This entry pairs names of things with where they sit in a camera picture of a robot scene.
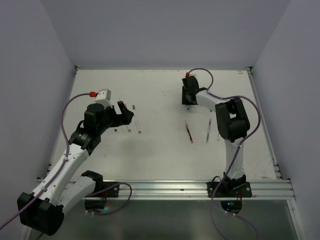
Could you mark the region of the grey capped white marker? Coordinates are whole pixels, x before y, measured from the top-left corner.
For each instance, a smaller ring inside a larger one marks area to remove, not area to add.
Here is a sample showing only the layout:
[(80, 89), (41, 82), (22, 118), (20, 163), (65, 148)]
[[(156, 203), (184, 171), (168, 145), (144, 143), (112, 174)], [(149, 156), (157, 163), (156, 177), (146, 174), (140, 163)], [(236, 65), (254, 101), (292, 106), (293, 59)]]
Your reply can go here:
[(138, 121), (138, 119), (137, 119), (137, 116), (134, 116), (134, 122), (135, 122), (135, 125), (136, 125), (136, 127), (137, 127), (138, 133), (141, 134), (142, 131), (141, 131), (141, 127), (140, 127), (139, 121)]

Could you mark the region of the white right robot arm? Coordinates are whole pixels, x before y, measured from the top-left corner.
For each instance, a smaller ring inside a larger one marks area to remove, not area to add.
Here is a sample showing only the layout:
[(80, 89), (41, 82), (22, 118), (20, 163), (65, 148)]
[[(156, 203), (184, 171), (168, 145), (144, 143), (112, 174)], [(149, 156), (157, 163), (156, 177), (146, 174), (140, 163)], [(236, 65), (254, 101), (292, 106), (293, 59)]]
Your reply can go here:
[(235, 196), (246, 184), (243, 140), (251, 127), (243, 102), (239, 97), (214, 96), (207, 88), (199, 87), (197, 78), (188, 73), (182, 83), (182, 104), (198, 105), (213, 111), (218, 133), (225, 142), (223, 177), (218, 184), (212, 182), (210, 187), (219, 197), (223, 192), (227, 196)]

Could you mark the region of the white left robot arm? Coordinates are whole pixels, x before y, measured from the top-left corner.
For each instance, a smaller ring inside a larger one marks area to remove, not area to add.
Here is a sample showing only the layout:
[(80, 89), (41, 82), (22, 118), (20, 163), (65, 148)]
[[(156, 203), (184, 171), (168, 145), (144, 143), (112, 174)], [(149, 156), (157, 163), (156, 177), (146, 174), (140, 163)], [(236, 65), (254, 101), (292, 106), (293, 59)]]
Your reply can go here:
[(70, 137), (65, 137), (66, 150), (58, 163), (50, 170), (31, 193), (23, 192), (17, 199), (20, 222), (41, 235), (54, 235), (61, 227), (65, 215), (85, 197), (102, 197), (118, 189), (121, 182), (104, 185), (103, 176), (94, 171), (85, 171), (80, 178), (68, 185), (74, 173), (89, 158), (101, 142), (102, 134), (109, 128), (129, 125), (134, 113), (122, 101), (116, 113), (111, 104), (111, 91), (107, 88), (89, 92), (94, 98), (84, 112)]

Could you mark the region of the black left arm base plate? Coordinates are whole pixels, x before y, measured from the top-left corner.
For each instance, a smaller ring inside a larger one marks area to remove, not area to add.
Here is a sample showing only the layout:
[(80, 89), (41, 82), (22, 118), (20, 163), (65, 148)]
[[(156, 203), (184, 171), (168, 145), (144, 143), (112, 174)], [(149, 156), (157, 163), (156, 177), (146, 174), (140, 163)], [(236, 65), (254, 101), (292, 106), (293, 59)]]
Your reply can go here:
[(115, 199), (119, 196), (119, 186), (114, 186), (110, 190), (102, 193), (93, 193), (91, 196), (93, 199), (86, 198), (84, 201), (85, 210), (88, 212), (102, 213), (111, 211), (111, 206), (108, 206), (110, 200)]

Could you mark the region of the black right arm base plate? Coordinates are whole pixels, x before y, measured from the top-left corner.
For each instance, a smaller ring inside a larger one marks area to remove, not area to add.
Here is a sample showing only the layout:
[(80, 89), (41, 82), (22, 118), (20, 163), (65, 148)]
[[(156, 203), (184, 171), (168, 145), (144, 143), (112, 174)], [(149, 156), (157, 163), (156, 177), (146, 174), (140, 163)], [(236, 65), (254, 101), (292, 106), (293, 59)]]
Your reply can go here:
[(214, 191), (217, 189), (215, 198), (234, 198), (235, 200), (221, 200), (220, 205), (223, 210), (232, 214), (239, 214), (243, 207), (243, 198), (251, 198), (253, 196), (250, 183), (247, 181), (247, 176), (243, 175), (237, 179), (226, 178), (219, 186), (219, 176), (215, 176), (212, 181), (206, 183), (208, 197), (213, 196)]

